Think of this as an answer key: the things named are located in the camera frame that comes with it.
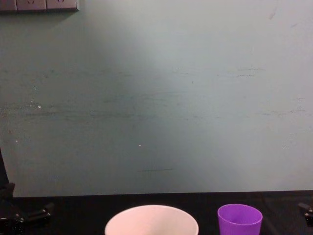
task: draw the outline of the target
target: power socket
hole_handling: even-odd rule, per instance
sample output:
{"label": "power socket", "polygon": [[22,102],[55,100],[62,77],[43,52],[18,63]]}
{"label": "power socket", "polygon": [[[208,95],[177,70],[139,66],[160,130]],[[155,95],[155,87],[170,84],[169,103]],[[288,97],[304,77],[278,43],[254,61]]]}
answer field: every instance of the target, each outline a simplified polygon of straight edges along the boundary
{"label": "power socket", "polygon": [[17,0],[18,11],[46,11],[45,0]]}
{"label": "power socket", "polygon": [[15,12],[16,0],[0,0],[0,12]]}
{"label": "power socket", "polygon": [[73,10],[79,9],[79,0],[46,0],[47,10]]}

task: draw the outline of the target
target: purple plastic cup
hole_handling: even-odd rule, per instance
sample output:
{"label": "purple plastic cup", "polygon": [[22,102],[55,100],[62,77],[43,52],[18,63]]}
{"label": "purple plastic cup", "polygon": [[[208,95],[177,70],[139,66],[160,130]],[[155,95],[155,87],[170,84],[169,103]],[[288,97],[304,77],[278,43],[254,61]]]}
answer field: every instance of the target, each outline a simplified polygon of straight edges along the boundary
{"label": "purple plastic cup", "polygon": [[217,211],[220,235],[259,235],[262,213],[251,206],[228,204]]}

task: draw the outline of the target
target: black tabletop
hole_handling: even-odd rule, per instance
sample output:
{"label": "black tabletop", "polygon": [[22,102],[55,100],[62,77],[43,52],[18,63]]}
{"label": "black tabletop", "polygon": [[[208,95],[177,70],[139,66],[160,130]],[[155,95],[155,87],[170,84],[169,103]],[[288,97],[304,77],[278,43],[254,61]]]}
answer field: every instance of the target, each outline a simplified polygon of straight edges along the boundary
{"label": "black tabletop", "polygon": [[313,235],[297,208],[313,204],[313,191],[244,193],[170,193],[104,196],[15,198],[24,211],[55,203],[55,215],[44,228],[31,228],[29,235],[103,235],[106,223],[117,213],[140,205],[158,204],[182,209],[199,224],[199,235],[218,235],[217,209],[229,203],[251,205],[263,216],[262,235]]}

